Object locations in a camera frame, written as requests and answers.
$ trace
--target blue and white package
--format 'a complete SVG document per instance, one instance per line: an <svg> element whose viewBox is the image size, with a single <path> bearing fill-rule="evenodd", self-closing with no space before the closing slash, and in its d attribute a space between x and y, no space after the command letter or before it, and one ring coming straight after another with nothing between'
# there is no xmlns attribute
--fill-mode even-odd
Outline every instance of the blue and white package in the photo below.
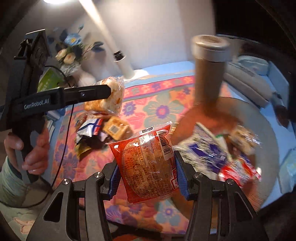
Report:
<svg viewBox="0 0 296 241"><path fill-rule="evenodd" d="M228 163L227 152L217 143L216 138L202 124L196 123L191 137L174 146L183 160L190 163L195 171L216 179L220 169Z"/></svg>

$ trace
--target blue gripper pad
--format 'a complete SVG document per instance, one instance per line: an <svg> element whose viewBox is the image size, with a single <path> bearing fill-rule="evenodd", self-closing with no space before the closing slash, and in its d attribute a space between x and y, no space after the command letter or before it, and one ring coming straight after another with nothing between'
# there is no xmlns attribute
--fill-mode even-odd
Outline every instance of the blue gripper pad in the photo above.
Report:
<svg viewBox="0 0 296 241"><path fill-rule="evenodd" d="M121 179L121 175L120 175L119 167L118 165L116 165L115 171L113 172L110 180L110 189L108 192L108 196L110 197L110 200L117 193L120 179Z"/></svg>
<svg viewBox="0 0 296 241"><path fill-rule="evenodd" d="M178 151L174 151L177 167L177 180L181 194L187 201L193 200L195 195L194 187L190 187L192 176L195 173L193 166L189 163L185 163Z"/></svg>

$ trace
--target red snack package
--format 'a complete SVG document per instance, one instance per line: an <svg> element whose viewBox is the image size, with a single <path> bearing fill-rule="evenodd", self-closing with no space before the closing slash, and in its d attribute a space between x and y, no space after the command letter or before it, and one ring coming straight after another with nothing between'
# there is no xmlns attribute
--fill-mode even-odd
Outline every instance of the red snack package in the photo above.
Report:
<svg viewBox="0 0 296 241"><path fill-rule="evenodd" d="M232 178L241 188L247 181L255 177L259 180L261 179L261 175L251 165L251 162L244 154L241 154L230 164L222 167L218 177L223 182L228 178Z"/></svg>
<svg viewBox="0 0 296 241"><path fill-rule="evenodd" d="M133 137L108 143L119 166L129 203L167 198L178 189L172 123L150 127Z"/></svg>

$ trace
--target white wall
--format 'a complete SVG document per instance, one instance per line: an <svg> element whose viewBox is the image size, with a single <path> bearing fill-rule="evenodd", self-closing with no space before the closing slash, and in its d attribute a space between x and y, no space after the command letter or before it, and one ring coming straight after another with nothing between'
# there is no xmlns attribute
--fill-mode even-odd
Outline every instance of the white wall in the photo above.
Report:
<svg viewBox="0 0 296 241"><path fill-rule="evenodd" d="M98 0L96 5L135 69L190 60L191 37L215 33L211 0ZM82 23L85 27L81 34L85 37L89 33L85 43L104 41L78 1L55 6L41 0L10 34L1 56L10 65L28 32L55 27L77 32ZM82 66L97 80L120 74L113 53L107 46L103 47L105 52L90 52Z"/></svg>
<svg viewBox="0 0 296 241"><path fill-rule="evenodd" d="M119 48L134 69L191 60L190 39L197 34L214 34L211 0L100 0L97 8ZM99 30L85 13L70 28L87 42L101 40ZM97 79L119 74L112 52L89 55L83 69Z"/></svg>

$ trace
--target cracker package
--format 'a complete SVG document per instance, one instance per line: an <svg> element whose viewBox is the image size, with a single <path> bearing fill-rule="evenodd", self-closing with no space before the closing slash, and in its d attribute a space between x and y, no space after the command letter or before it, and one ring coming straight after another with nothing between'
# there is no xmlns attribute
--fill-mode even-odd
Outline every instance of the cracker package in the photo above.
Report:
<svg viewBox="0 0 296 241"><path fill-rule="evenodd" d="M105 123L103 131L115 141L123 140L131 136L129 135L129 133L131 133L129 124L117 116L111 117Z"/></svg>
<svg viewBox="0 0 296 241"><path fill-rule="evenodd" d="M246 155L255 154L255 147L260 145L258 136L241 125L237 125L231 132L229 139L232 144Z"/></svg>
<svg viewBox="0 0 296 241"><path fill-rule="evenodd" d="M87 101L84 109L91 113L104 113L118 116L121 111L124 95L124 81L120 77L108 77L94 85L108 85L111 88L111 95L108 99Z"/></svg>
<svg viewBox="0 0 296 241"><path fill-rule="evenodd" d="M167 198L178 189L172 123L153 126L133 137L108 143L117 161L129 203Z"/></svg>
<svg viewBox="0 0 296 241"><path fill-rule="evenodd" d="M242 188L248 181L257 178L261 180L261 175L252 166L248 157L241 153L239 157L234 159L231 163L221 168L218 174L219 180L224 182L228 178L235 180L235 182Z"/></svg>

